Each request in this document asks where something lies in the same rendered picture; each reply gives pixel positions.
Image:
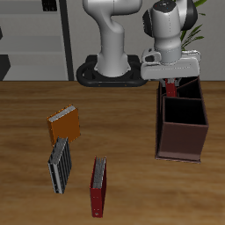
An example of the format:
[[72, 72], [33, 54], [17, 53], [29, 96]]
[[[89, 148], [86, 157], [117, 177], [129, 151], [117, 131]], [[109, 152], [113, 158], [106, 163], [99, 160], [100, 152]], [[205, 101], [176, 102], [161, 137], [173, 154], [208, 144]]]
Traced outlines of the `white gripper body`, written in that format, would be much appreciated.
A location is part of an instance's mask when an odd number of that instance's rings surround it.
[[142, 54], [141, 77], [144, 80], [162, 78], [179, 78], [198, 76], [200, 74], [200, 52], [197, 50], [183, 51], [176, 62], [162, 63], [161, 54], [146, 49]]

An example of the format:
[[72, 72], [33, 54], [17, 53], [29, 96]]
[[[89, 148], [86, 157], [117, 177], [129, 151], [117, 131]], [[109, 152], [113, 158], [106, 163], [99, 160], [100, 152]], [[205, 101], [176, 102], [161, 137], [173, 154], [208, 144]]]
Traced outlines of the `small red book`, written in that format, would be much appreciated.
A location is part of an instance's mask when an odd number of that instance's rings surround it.
[[166, 88], [166, 95], [168, 97], [176, 97], [177, 96], [177, 87], [175, 85], [174, 78], [166, 78], [165, 79], [165, 88]]

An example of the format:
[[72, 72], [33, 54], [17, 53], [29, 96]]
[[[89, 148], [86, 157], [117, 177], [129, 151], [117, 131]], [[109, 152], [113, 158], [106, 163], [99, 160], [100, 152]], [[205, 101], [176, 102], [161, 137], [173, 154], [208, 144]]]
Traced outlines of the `dark brown desk caddy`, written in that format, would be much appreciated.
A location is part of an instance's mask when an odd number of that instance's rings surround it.
[[158, 85], [155, 159], [200, 163], [209, 127], [200, 78], [183, 78], [177, 93], [167, 97]]

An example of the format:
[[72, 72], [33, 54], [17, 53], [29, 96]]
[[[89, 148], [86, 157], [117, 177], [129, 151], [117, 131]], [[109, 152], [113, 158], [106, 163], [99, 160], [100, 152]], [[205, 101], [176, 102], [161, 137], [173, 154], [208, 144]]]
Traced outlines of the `orange book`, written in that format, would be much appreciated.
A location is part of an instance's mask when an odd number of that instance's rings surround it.
[[69, 142], [74, 141], [81, 135], [78, 109], [68, 105], [47, 117], [47, 126], [52, 146], [55, 145], [58, 137], [67, 138]]

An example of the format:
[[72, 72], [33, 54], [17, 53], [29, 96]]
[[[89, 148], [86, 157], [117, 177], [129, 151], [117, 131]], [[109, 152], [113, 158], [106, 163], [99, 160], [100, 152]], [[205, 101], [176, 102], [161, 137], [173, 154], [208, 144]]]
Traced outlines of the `black and grey book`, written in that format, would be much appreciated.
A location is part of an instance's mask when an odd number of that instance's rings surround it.
[[58, 137], [47, 162], [55, 193], [64, 194], [72, 168], [69, 140]]

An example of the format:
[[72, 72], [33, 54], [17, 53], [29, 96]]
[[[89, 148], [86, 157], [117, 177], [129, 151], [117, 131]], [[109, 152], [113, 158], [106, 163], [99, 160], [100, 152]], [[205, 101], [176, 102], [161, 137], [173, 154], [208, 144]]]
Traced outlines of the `red book with grey pages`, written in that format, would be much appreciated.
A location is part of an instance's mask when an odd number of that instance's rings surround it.
[[102, 218], [106, 193], [106, 158], [95, 157], [91, 174], [91, 213], [94, 218]]

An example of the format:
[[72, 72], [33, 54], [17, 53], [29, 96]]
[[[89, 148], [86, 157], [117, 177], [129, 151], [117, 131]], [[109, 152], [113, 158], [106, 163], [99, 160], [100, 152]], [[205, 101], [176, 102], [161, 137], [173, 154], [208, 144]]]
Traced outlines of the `green pot plant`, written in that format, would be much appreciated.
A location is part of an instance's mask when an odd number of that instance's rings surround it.
[[195, 40], [203, 39], [203, 36], [198, 36], [200, 25], [194, 27], [199, 13], [197, 7], [204, 4], [207, 0], [173, 0], [177, 7], [181, 22], [181, 49], [185, 51], [185, 47]]

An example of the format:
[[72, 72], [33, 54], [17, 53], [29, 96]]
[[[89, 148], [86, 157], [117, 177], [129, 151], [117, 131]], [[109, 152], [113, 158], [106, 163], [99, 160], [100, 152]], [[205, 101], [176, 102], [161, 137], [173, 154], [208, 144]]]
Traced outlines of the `grey shelf unit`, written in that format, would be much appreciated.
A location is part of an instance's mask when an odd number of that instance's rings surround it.
[[3, 81], [72, 81], [67, 0], [43, 11], [41, 0], [0, 0], [0, 54], [11, 67]]

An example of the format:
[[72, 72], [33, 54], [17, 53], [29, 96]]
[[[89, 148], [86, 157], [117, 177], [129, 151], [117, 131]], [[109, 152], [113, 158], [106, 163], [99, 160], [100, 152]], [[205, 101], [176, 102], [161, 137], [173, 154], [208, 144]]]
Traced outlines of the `small black box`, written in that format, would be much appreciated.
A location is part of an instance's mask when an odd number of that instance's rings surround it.
[[56, 0], [41, 0], [43, 11], [57, 11]]

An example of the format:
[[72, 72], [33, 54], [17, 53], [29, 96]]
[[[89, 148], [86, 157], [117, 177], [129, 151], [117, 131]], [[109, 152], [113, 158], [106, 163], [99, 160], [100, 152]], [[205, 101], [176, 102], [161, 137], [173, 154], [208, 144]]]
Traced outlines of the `dark angular block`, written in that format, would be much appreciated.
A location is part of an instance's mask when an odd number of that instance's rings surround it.
[[9, 56], [7, 54], [0, 54], [0, 81], [4, 80], [4, 77], [8, 73], [11, 67]]

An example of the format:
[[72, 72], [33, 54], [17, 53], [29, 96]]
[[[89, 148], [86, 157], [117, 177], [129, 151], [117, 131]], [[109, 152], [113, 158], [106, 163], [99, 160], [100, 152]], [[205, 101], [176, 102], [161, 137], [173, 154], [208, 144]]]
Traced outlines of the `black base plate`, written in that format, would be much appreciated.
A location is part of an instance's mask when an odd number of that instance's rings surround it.
[[143, 86], [147, 80], [141, 77], [141, 63], [139, 57], [134, 54], [127, 56], [131, 69], [123, 76], [106, 77], [100, 75], [94, 67], [97, 64], [95, 54], [88, 55], [85, 63], [76, 71], [77, 81], [86, 87], [139, 87]]

